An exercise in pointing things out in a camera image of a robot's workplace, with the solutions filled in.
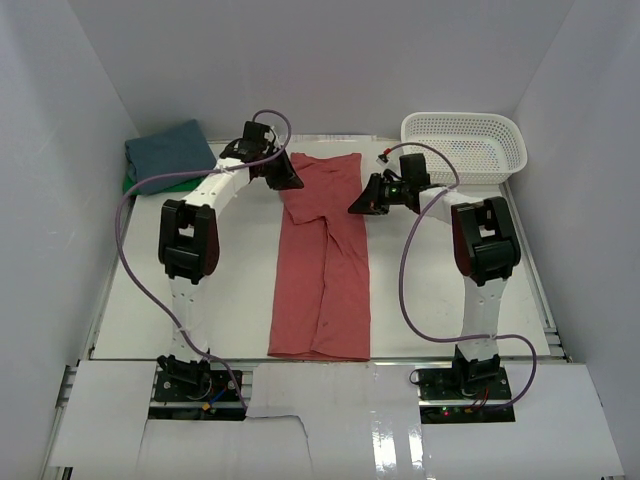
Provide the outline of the red t shirt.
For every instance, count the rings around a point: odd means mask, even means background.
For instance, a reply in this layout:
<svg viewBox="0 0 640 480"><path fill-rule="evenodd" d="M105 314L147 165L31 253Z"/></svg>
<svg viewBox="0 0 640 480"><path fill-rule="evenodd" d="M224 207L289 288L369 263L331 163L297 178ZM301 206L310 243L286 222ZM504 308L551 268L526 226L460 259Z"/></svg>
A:
<svg viewBox="0 0 640 480"><path fill-rule="evenodd" d="M295 153L304 183L281 192L283 215L267 353L313 361L371 357L365 220L348 209L362 191L359 153Z"/></svg>

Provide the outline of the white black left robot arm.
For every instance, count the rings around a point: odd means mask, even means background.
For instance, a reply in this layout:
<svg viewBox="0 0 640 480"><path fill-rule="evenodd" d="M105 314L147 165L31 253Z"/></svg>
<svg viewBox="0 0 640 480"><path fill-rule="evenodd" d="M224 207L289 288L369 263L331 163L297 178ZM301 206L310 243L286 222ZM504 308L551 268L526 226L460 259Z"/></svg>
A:
<svg viewBox="0 0 640 480"><path fill-rule="evenodd" d="M203 321L196 299L219 263L220 213L255 178L275 191L304 187L274 128L255 120L224 147L216 168L182 199L165 201L160 216L158 257L171 290L173 333L172 353L158 364L194 400L209 394L213 384L210 364L200 356L208 349L196 346L194 336Z"/></svg>

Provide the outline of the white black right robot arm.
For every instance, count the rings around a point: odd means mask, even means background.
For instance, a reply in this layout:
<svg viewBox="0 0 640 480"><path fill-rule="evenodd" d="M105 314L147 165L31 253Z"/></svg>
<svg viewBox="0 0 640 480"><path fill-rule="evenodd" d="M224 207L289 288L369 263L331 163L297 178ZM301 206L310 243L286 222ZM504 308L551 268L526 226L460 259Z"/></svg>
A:
<svg viewBox="0 0 640 480"><path fill-rule="evenodd" d="M500 196L479 199L457 192L454 185L432 183L422 154L402 155L399 162L398 174L390 169L372 174L348 212L386 215L392 206L400 205L416 213L417 221L429 216L451 227L454 261L464 280L461 334L451 338L428 336L408 316L404 277L416 226L403 248L398 296L402 316L413 333L433 343L455 346L447 378L449 387L459 396L472 399L485 391L500 371L497 326L501 299L521 260L510 210Z"/></svg>

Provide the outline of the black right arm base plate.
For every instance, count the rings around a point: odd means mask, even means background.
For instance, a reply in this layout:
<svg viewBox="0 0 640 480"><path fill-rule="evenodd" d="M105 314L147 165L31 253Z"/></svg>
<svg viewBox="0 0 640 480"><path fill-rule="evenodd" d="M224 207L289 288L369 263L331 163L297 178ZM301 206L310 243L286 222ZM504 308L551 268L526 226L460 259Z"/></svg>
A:
<svg viewBox="0 0 640 480"><path fill-rule="evenodd" d="M511 389L504 367L498 375L479 386L463 389L451 368L415 369L409 382L418 390L423 425L463 425L514 423L512 406L498 406L511 400Z"/></svg>

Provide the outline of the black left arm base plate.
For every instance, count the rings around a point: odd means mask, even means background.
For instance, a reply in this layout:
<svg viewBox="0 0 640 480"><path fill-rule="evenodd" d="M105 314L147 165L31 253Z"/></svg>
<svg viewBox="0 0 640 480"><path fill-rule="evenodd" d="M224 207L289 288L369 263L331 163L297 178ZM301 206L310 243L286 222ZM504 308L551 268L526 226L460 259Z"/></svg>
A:
<svg viewBox="0 0 640 480"><path fill-rule="evenodd" d="M195 386L159 370L152 389L151 420L232 421L246 418L244 407L226 370L212 370Z"/></svg>

